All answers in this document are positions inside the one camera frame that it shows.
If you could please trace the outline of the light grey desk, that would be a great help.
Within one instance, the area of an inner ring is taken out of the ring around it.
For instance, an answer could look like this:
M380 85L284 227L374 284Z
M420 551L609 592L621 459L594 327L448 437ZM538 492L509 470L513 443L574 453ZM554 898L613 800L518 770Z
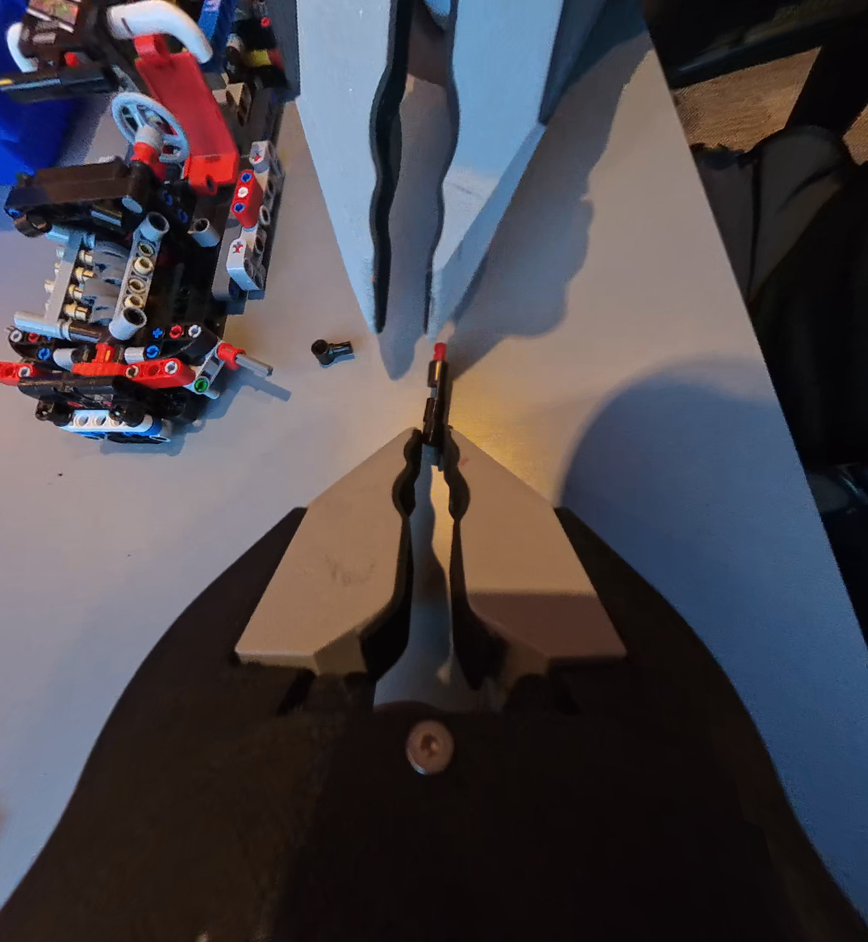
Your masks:
M231 325L273 383L118 449L0 386L0 906L174 618L421 411L416 289L366 332L291 107L280 135L267 294ZM561 101L448 337L454 426L699 634L868 920L868 651L646 33Z

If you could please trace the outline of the black office chair base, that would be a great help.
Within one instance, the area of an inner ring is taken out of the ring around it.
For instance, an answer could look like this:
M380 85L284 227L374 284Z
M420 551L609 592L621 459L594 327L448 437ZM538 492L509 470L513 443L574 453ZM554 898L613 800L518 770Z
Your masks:
M642 6L694 149L804 125L845 137L868 105L868 2Z

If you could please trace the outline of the black toy assembly red pin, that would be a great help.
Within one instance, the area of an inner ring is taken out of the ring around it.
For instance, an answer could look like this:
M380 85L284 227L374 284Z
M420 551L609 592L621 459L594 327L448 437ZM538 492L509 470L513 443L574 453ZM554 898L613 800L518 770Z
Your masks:
M435 344L433 357L428 364L427 387L429 394L425 404L421 429L423 444L437 453L443 450L445 430L447 428L450 394L447 354L447 344L443 342Z

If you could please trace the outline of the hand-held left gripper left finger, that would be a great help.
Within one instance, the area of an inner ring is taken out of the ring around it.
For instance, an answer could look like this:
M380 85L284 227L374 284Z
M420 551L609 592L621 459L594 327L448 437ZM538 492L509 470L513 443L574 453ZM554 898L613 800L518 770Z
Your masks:
M406 429L310 502L237 642L243 663L372 681L396 663L421 452Z

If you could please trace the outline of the toy brick vehicle model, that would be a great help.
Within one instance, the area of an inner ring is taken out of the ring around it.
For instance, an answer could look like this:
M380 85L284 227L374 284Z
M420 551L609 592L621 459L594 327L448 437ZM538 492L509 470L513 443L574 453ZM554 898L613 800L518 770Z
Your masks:
M102 99L3 204L56 257L42 310L13 315L0 384L82 438L166 444L228 371L273 374L225 333L265 296L277 138L298 91L295 6L27 2L5 39L9 99Z

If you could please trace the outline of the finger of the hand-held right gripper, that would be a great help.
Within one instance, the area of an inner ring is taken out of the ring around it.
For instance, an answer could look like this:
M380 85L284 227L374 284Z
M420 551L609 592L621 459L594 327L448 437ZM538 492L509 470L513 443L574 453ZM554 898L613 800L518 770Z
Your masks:
M300 1L298 111L358 307L385 328L412 2Z
M561 16L554 1L451 2L448 102L455 142L440 187L426 330L455 315L543 130Z

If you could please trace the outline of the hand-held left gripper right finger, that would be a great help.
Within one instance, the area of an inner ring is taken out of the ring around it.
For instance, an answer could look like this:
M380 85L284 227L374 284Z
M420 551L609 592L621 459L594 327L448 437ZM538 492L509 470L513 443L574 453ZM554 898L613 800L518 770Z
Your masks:
M552 504L455 430L444 435L452 520L452 645L471 689L627 656Z

